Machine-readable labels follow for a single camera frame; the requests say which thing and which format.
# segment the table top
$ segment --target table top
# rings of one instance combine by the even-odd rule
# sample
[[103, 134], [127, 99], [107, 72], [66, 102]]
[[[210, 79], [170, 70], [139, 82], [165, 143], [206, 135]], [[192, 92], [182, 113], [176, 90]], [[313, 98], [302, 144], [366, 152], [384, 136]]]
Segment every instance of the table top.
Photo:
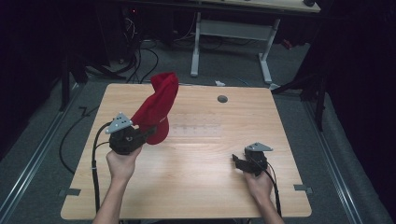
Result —
[[315, 3], [308, 7], [303, 0], [199, 0], [207, 3], [230, 4], [241, 7], [266, 7], [271, 9], [301, 11], [301, 12], [320, 12], [320, 7]]
[[[108, 85], [70, 186], [80, 194], [66, 196], [63, 218], [94, 218], [94, 137], [119, 112], [131, 117], [152, 93], [149, 84]], [[228, 102], [220, 103], [220, 95]], [[265, 156], [276, 172], [283, 217], [310, 216], [305, 192], [294, 189], [302, 180], [268, 89], [180, 86], [168, 118], [168, 137], [155, 146], [145, 144], [137, 158], [121, 219], [259, 217], [246, 180], [232, 160], [232, 154], [244, 159], [244, 148], [256, 142], [274, 149]], [[98, 144], [108, 138], [102, 132]], [[109, 150], [108, 145], [96, 150], [101, 200], [110, 183]]]

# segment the red cloth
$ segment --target red cloth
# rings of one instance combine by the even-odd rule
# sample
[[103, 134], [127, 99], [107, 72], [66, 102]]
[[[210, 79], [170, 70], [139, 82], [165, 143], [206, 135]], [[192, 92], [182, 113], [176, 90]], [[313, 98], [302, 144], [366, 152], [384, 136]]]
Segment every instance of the red cloth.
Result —
[[136, 111], [131, 121], [138, 125], [142, 133], [157, 126], [157, 131], [151, 135], [147, 143], [161, 143], [169, 133], [168, 113], [172, 108], [178, 91], [178, 78], [175, 73], [160, 73], [151, 77], [151, 85], [155, 92]]

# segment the gray carpet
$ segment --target gray carpet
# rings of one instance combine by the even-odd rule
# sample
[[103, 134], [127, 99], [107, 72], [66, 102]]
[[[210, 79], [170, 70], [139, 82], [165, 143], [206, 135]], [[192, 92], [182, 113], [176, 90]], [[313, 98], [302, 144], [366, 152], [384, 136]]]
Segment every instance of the gray carpet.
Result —
[[[179, 81], [184, 84], [214, 86], [215, 80], [219, 80], [226, 86], [268, 88], [268, 85], [263, 82], [257, 59], [261, 45], [260, 42], [252, 42], [244, 46], [223, 43], [219, 48], [211, 49], [216, 48], [217, 43], [203, 44], [198, 77], [190, 77], [192, 46], [189, 45], [189, 42], [177, 43], [173, 47], [147, 42], [144, 47], [155, 46], [152, 50], [158, 54], [160, 59], [157, 67], [151, 73], [152, 75], [175, 71]], [[279, 45], [272, 47], [268, 64], [275, 84], [286, 84], [294, 78], [308, 49], [308, 45], [291, 50], [284, 49]], [[142, 50], [142, 64], [137, 74], [142, 77], [155, 63], [154, 54]], [[81, 87], [82, 92], [70, 106], [64, 121], [49, 144], [49, 150], [44, 160], [15, 210], [12, 211], [8, 223], [91, 223], [90, 221], [68, 221], [60, 217], [64, 198], [59, 196], [59, 192], [69, 187], [73, 176], [60, 162], [59, 146], [69, 128], [81, 118], [83, 110], [81, 107], [87, 107], [87, 111], [89, 111], [98, 106], [106, 85], [114, 82], [120, 81], [90, 76], [89, 82]], [[286, 218], [286, 222], [349, 223], [347, 213], [324, 162], [316, 129], [311, 124], [312, 118], [307, 114], [304, 103], [300, 101], [296, 91], [287, 91], [274, 97], [303, 183], [313, 190], [308, 194], [313, 210], [312, 215], [307, 218]], [[1, 161], [0, 202], [7, 198], [23, 168], [29, 162], [40, 140], [57, 115], [60, 99], [61, 89], [58, 84], [48, 101], [31, 117], [30, 123], [19, 141]], [[94, 117], [95, 112], [83, 119], [64, 139], [64, 160], [72, 169], [77, 167]], [[360, 209], [361, 220], [364, 223], [392, 223], [386, 210], [377, 199], [370, 181], [361, 169], [359, 161], [356, 160], [329, 98], [326, 99], [323, 127], [323, 134], [328, 140], [347, 185], [351, 189], [354, 202]], [[262, 220], [257, 218], [253, 222], [262, 223]]]

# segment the desk leg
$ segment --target desk leg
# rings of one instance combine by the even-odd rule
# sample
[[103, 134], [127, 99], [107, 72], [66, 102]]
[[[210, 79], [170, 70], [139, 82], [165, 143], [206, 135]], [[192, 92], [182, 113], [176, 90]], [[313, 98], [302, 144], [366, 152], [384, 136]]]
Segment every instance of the desk leg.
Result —
[[200, 34], [201, 34], [201, 12], [197, 12], [197, 22], [195, 28], [195, 46], [194, 46], [194, 52], [192, 53], [192, 62], [191, 62], [192, 77], [198, 77]]
[[274, 42], [274, 38], [275, 38], [277, 27], [279, 26], [279, 23], [280, 23], [280, 19], [276, 19], [274, 22], [274, 25], [271, 29], [271, 33], [268, 38], [265, 51], [264, 51], [264, 53], [259, 54], [260, 64], [262, 66], [262, 75], [264, 76], [265, 83], [268, 83], [268, 84], [272, 83], [272, 79], [271, 79], [270, 71], [268, 69], [267, 57], [268, 57], [268, 53], [270, 52], [271, 46]]

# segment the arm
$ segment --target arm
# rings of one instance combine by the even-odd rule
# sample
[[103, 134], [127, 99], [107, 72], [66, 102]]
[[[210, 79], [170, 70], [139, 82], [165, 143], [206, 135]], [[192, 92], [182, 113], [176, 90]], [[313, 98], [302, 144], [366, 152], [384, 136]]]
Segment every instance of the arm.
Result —
[[134, 174], [134, 164], [142, 147], [127, 156], [118, 155], [111, 150], [107, 156], [107, 164], [111, 174], [111, 183], [103, 200], [102, 206], [93, 220], [94, 224], [118, 223], [122, 197], [128, 185], [129, 179]]
[[262, 218], [265, 223], [277, 224], [284, 223], [282, 217], [277, 213], [273, 203], [271, 202], [271, 191], [273, 183], [265, 172], [259, 176], [244, 172], [245, 179], [247, 180], [248, 189], [253, 196], [256, 204], [259, 207]]

